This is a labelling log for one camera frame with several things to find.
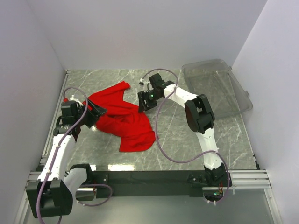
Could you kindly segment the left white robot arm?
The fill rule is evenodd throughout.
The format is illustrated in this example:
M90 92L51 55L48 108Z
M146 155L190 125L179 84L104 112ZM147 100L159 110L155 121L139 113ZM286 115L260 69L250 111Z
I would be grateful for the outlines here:
M80 134L81 127L95 125L107 113L91 100L65 100L61 103L61 116L53 131L53 144L46 164L37 180L26 188L33 213L38 219L70 214L77 189L93 183L89 164L77 164L66 174L67 161Z

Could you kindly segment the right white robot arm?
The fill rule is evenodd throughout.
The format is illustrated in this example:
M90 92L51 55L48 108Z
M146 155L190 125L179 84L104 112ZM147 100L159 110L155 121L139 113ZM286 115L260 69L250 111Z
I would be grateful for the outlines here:
M182 106L185 110L186 121L189 128L198 138L202 153L186 161L176 161L169 157L158 140L155 138L161 153L168 160L174 163L189 163L195 159L204 157L204 181L203 184L216 186L222 181L224 175L228 175L228 168L222 157L219 155L219 148L214 137L215 116L206 95L195 95L177 86L177 82L164 81L160 74L156 73L149 77L152 89L138 92L138 112L142 113L157 106L157 101L163 98L163 102L158 106L156 115L166 100L171 100Z

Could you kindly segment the red t shirt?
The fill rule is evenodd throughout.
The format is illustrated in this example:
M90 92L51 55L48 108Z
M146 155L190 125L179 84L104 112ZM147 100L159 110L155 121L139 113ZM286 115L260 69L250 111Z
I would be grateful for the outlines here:
M98 130L120 137L119 151L122 153L142 152L155 142L155 132L145 113L138 106L124 101L125 90L130 85L122 81L88 97L96 105L107 109L96 123Z

